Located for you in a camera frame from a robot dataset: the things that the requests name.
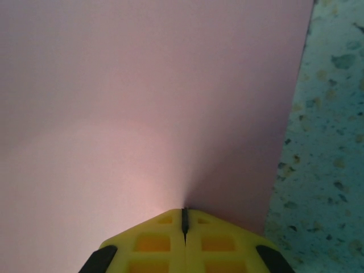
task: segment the terrazzo surface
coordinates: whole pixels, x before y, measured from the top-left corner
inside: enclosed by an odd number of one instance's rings
[[[296,273],[364,272],[364,0],[315,1],[265,234]]]

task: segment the yellow plastic tool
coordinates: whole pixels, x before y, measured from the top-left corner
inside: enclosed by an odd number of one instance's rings
[[[265,238],[209,214],[172,209],[108,240],[80,273],[294,273]]]

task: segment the speckled countertop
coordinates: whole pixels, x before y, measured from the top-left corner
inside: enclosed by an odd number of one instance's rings
[[[315,2],[265,233],[297,273],[364,272],[364,0]]]

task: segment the pink sheet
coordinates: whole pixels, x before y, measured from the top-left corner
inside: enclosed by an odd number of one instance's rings
[[[2,1],[2,271],[184,205],[261,232],[311,7]]]

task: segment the pink paper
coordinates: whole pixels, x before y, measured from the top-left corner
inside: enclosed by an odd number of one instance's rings
[[[2,271],[184,205],[262,231],[311,7],[2,1]]]

